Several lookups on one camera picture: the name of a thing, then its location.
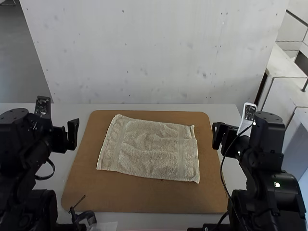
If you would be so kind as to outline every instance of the brown board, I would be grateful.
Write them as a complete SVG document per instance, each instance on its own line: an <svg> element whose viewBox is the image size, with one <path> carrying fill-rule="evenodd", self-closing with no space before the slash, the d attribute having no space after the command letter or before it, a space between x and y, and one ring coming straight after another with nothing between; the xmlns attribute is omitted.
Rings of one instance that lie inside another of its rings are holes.
<svg viewBox="0 0 308 231"><path fill-rule="evenodd" d="M118 172L96 170L112 118L122 114L134 119L195 125L200 183L157 180ZM96 212L223 213L227 196L219 177L217 151L207 114L177 111L94 111L88 120L70 171L61 204L66 210L83 195L76 208Z"/></svg>

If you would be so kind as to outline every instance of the black cable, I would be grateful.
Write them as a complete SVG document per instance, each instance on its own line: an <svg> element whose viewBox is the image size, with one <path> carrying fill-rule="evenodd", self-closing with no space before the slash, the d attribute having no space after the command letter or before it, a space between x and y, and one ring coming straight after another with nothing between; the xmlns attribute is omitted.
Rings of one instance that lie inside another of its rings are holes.
<svg viewBox="0 0 308 231"><path fill-rule="evenodd" d="M40 176L35 175L34 177L35 177L36 180L48 180L50 177L52 177L54 175L54 172L56 170L56 166L54 165L54 163L49 158L47 159L46 162L48 164L50 164L50 166L52 167L53 172L50 175L45 176L45 177L40 177Z"/></svg>
<svg viewBox="0 0 308 231"><path fill-rule="evenodd" d="M229 215L229 212L228 212L228 211L225 212L225 213L221 216L221 218L219 219L219 221L218 221L218 223L216 224L216 226L215 226L214 228L212 228L210 231L214 231L215 229L217 229L217 228L220 226L220 224L222 223L222 221L224 220L224 218L227 217L227 215Z"/></svg>
<svg viewBox="0 0 308 231"><path fill-rule="evenodd" d="M239 220L239 223L240 223L242 229L243 229L243 230L246 230L246 231L248 231L247 226L244 226L244 224L242 223L242 221L239 219L239 216L237 215L236 210L235 210L235 207L234 207L234 205L233 205L233 201L232 201L232 199L231 199L231 196L230 196L230 194L229 194L229 192L228 192L228 190L227 190L226 184L225 184L225 182L224 182L224 180L223 180L223 178L222 178L222 165L223 165L223 163L224 163L224 161L225 161L226 154L227 154L227 152L229 151L230 147L233 145L233 143L236 141L236 139L237 139L238 137L240 137L244 132L246 132L251 126L252 126L252 124L251 124L250 126L246 127L243 131L241 131L241 132L234 138L234 140L231 142L231 144L230 144L229 147L227 148L225 154L223 155L223 158L222 158L222 161L221 161L221 165L220 165L220 179L221 179L222 185L223 185L223 187L224 187L224 189L225 189L225 191L226 191L226 193L227 193L227 195L228 195L228 198L229 198L229 200L230 200L230 202L231 202L231 205L232 205L232 207L233 207L234 213L235 213L237 219Z"/></svg>

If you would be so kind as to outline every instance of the white table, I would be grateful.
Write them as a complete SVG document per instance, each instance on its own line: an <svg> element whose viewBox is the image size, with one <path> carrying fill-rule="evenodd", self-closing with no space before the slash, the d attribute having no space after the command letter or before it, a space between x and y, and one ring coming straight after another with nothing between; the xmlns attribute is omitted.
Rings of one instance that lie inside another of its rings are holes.
<svg viewBox="0 0 308 231"><path fill-rule="evenodd" d="M0 103L0 113L10 109L23 107L34 112L33 103ZM155 110L155 111L201 111L205 112L213 122L225 122L239 125L240 114L235 105L231 104L52 104L51 119L54 126L66 126L69 120L79 118L78 146L75 151L65 154L51 153L50 159L56 166L54 176L45 181L37 181L36 189L53 189L58 200L58 222L70 223L71 216L61 207L61 196L65 182L75 159L88 118L95 110ZM45 176L51 173L49 165L42 166L38 175ZM224 179L228 191L245 189L246 177L238 165L237 160L227 159L223 168ZM170 229L186 230L188 227L202 227L204 223L217 223L221 215L214 214L151 214L151 213L96 213L98 222L117 221L117 230L132 229Z"/></svg>

